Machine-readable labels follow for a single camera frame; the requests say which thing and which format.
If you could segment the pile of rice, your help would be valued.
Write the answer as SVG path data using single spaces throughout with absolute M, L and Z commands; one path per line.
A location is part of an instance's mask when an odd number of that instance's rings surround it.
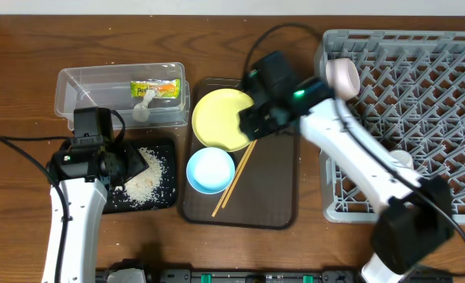
M 148 168 L 125 183 L 117 186 L 116 192 L 127 197 L 131 207 L 139 208 L 148 201 L 156 200 L 156 190 L 162 185 L 163 175 L 167 172 L 166 158 L 159 158 L 156 151 L 147 147 L 139 148 L 138 152 L 148 164 Z

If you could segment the white tissue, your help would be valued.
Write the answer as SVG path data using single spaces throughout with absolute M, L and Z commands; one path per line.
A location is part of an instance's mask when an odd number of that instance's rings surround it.
M 132 112 L 133 119 L 138 122 L 146 122 L 150 115 L 150 110 L 148 108 L 148 104 L 153 100 L 156 96 L 156 92 L 153 89 L 148 89 L 145 93 L 143 100 L 134 106 L 134 110 Z

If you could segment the pink white bowl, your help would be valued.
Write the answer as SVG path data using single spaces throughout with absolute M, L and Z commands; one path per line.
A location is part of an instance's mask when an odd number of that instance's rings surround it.
M 325 66 L 325 75 L 328 85 L 344 101 L 359 94 L 360 77 L 355 64 L 349 58 L 329 60 Z

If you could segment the yellow plate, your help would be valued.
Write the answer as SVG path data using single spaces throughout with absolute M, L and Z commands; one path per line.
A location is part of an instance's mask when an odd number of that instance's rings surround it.
M 206 147 L 235 152 L 251 142 L 240 130 L 239 112 L 251 107 L 253 99 L 240 90 L 225 88 L 205 94 L 192 113 L 192 130 Z

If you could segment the green snack wrapper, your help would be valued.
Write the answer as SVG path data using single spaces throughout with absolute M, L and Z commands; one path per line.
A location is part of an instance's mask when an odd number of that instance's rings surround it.
M 130 82 L 130 92 L 132 97 L 144 97 L 150 90 L 153 90 L 158 98 L 177 98 L 181 91 L 181 80 L 153 79 Z

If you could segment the blue bowl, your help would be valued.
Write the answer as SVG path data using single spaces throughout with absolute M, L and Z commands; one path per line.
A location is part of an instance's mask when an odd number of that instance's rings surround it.
M 234 161 L 226 151 L 208 147 L 192 154 L 185 173 L 195 191 L 212 195 L 223 192 L 232 184 L 235 171 Z

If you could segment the small white green cup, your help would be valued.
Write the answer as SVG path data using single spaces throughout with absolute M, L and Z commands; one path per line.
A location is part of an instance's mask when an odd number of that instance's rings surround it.
M 408 152 L 400 149 L 395 149 L 390 151 L 390 155 L 406 167 L 414 169 L 413 158 Z

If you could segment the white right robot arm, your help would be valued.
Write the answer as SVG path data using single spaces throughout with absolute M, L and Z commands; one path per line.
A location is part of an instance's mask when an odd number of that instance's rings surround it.
M 245 75 L 241 89 L 254 98 L 253 106 L 240 111 L 240 129 L 249 139 L 297 122 L 301 135 L 327 153 L 368 198 L 379 218 L 371 238 L 374 254 L 361 270 L 364 281 L 403 281 L 458 231 L 449 184 L 440 176 L 424 178 L 393 158 L 321 79 L 286 76 L 269 82 Z

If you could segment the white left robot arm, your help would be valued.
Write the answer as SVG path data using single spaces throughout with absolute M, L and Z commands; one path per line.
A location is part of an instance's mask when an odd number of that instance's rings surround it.
M 48 163 L 52 220 L 43 282 L 93 282 L 108 191 L 148 168 L 135 144 L 79 146 Z

